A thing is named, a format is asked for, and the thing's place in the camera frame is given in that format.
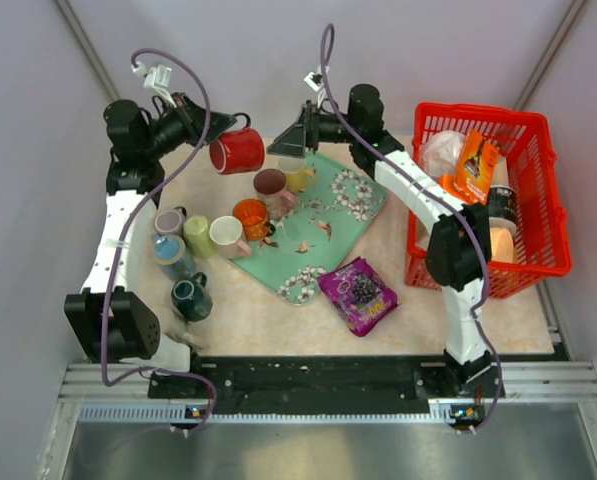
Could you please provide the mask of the yellow mug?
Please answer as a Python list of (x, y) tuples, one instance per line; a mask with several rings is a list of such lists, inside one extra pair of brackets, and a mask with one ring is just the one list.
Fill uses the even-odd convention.
[(281, 157), (278, 169), (285, 175), (287, 188), (292, 193), (305, 191), (316, 180), (316, 171), (307, 165), (305, 158)]

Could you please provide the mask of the red mug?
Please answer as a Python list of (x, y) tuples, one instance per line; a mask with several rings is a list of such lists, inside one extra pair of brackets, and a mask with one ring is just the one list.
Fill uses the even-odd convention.
[(265, 161), (265, 145), (258, 131), (251, 127), (251, 117), (244, 112), (234, 116), (243, 117), (245, 126), (223, 133), (209, 145), (211, 163), (220, 175), (254, 172)]

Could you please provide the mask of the pink floral mug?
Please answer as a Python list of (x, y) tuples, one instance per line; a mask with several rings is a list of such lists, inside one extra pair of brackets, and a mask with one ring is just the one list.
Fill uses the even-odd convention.
[(271, 220), (280, 220), (298, 204), (296, 195), (288, 189), (284, 173), (278, 169), (260, 170), (253, 179), (253, 188)]

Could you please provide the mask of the orange mug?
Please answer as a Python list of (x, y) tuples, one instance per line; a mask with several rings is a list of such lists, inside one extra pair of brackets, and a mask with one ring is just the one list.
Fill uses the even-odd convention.
[(260, 200), (241, 200), (234, 206), (232, 215), (242, 224), (248, 241), (260, 241), (276, 232), (275, 226), (269, 220), (267, 208)]

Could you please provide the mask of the pink cream mug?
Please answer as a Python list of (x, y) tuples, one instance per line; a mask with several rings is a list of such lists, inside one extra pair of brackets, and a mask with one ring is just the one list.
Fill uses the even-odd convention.
[(242, 223), (234, 216), (215, 219), (210, 225), (209, 236), (218, 253), (226, 259), (249, 257), (253, 253), (245, 238)]

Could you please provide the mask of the dark teal mug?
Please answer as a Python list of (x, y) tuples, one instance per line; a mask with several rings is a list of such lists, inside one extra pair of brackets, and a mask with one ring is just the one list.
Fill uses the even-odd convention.
[(190, 279), (177, 281), (172, 287), (172, 303), (185, 322), (199, 322), (211, 314), (213, 300), (206, 285), (206, 274), (197, 272)]

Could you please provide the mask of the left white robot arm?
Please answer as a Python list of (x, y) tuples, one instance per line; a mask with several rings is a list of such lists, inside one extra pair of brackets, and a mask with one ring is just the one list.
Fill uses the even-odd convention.
[(111, 142), (105, 224), (90, 273), (79, 292), (66, 296), (64, 312), (92, 361), (171, 370), (172, 387), (194, 396), (204, 387), (205, 374), (190, 363), (189, 346), (162, 332), (136, 292), (137, 280), (165, 179), (161, 159), (183, 144), (203, 147), (237, 117), (206, 111), (175, 93), (157, 118), (128, 99), (110, 103), (103, 118)]

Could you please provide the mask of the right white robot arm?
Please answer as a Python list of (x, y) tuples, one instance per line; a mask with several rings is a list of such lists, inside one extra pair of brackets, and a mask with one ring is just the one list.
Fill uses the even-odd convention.
[(323, 111), (307, 101), (298, 119), (268, 146), (271, 155), (303, 158), (323, 143), (348, 145), (352, 159), (415, 214), (429, 234), (426, 269), (441, 287), (449, 321), (444, 380), (454, 394), (476, 389), (491, 367), (493, 349), (483, 337), (482, 306), (489, 290), (490, 226), (486, 206), (467, 204), (445, 191), (384, 126), (379, 90), (358, 84), (346, 112)]

